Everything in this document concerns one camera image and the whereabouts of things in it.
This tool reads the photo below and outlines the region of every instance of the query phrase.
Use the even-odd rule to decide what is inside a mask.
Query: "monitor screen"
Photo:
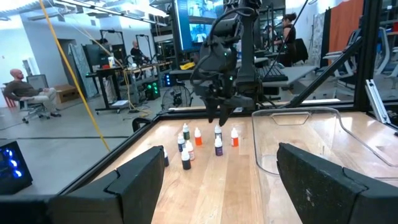
[[[215,19],[223,13],[221,0],[187,0],[188,16],[197,16]]]
[[[196,25],[205,25],[208,35],[214,19],[224,13],[223,0],[177,0],[176,7],[179,39],[182,51],[199,50],[204,35],[192,37]]]
[[[202,43],[207,38],[211,30],[209,24],[189,24],[191,39],[193,43]]]

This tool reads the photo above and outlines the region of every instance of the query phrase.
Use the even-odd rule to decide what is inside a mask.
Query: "small bottle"
[[[218,137],[220,137],[221,140],[223,140],[223,134],[221,133],[221,128],[218,126],[218,124],[214,128],[214,135],[215,135],[215,138],[217,138],[217,136],[218,136]]]
[[[187,143],[185,143],[185,148],[187,149],[188,153],[189,153],[189,159],[192,161],[195,159],[195,153],[193,152],[193,146],[192,143],[187,140]]]
[[[186,123],[182,126],[182,133],[184,134],[184,139],[189,140],[189,128]]]
[[[232,146],[239,146],[239,138],[238,138],[238,132],[235,128],[232,129],[231,131],[231,145]]]
[[[214,147],[216,149],[216,156],[223,155],[223,142],[219,136],[216,137],[216,141],[214,142]]]
[[[198,128],[195,128],[195,144],[201,146],[201,134]]]
[[[178,134],[177,144],[178,144],[178,150],[182,152],[182,149],[185,147],[185,140],[182,134]]]
[[[189,153],[186,148],[181,153],[182,168],[185,170],[191,169],[191,160],[189,159]]]
[[[169,166],[169,156],[167,155],[166,149],[163,149],[164,151],[164,167]]]

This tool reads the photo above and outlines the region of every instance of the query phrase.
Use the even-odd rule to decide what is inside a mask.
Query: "cardboard box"
[[[67,101],[79,99],[79,92],[77,88],[68,84],[54,87],[57,91],[57,103],[64,103]]]

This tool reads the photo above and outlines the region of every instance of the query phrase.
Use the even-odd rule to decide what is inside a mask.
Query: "man standing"
[[[43,103],[51,116],[61,117],[55,108],[55,96],[57,91],[54,88],[43,88],[35,90],[31,84],[23,82],[24,74],[19,69],[10,71],[14,80],[9,82],[4,89],[4,96],[14,101],[26,101],[28,103]]]
[[[135,40],[132,42],[132,49],[130,50],[130,54],[131,56],[133,56],[134,63],[136,64],[142,64],[141,62],[143,61],[143,57],[144,60],[149,61],[149,58],[146,57],[138,48],[138,43]]]

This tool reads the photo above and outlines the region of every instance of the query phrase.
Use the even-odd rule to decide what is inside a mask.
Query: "man sitting in chair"
[[[55,107],[55,96],[57,91],[54,88],[43,88],[35,90],[31,84],[23,82],[24,74],[19,69],[10,71],[14,81],[7,84],[4,89],[4,96],[14,101],[26,101],[27,103],[42,103],[50,115],[61,117]]]

